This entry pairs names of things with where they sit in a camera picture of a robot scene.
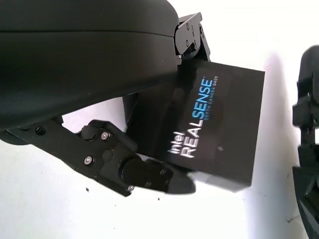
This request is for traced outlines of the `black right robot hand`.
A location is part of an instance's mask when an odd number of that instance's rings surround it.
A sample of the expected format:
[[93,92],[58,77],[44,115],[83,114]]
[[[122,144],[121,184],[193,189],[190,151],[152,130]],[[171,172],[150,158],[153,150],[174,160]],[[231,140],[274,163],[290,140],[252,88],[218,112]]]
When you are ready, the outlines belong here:
[[302,55],[298,100],[293,106],[293,125],[301,131],[298,147],[299,166],[293,167],[295,195],[308,238],[319,237],[319,46]]

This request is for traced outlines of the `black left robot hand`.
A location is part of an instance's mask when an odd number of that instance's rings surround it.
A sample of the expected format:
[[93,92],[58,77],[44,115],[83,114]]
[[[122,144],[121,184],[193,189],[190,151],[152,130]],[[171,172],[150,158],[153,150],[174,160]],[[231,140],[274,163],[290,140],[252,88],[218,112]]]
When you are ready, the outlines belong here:
[[1,140],[33,145],[125,197],[135,187],[194,193],[182,168],[142,160],[111,122],[73,133],[62,117],[174,79],[186,60],[209,60],[201,21],[166,0],[1,1]]

